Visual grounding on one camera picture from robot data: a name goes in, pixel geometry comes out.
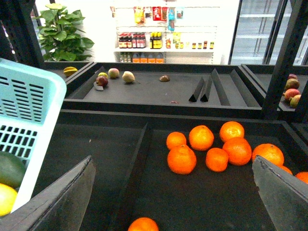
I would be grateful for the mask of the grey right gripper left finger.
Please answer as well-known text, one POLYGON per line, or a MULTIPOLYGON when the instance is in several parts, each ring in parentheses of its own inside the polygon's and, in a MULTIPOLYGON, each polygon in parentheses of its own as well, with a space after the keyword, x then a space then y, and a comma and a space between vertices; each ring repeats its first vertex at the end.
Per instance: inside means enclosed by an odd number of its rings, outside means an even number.
POLYGON ((92 194, 96 167, 87 156, 25 205, 0 220, 2 231, 78 231, 92 194))

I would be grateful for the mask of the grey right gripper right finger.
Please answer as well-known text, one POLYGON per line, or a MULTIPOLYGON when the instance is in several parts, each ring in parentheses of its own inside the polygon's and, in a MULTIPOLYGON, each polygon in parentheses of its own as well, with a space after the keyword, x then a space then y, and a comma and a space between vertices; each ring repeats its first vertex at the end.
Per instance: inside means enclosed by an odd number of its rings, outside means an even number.
POLYGON ((308 185, 259 155, 252 170, 259 196, 275 229, 306 231, 308 185))

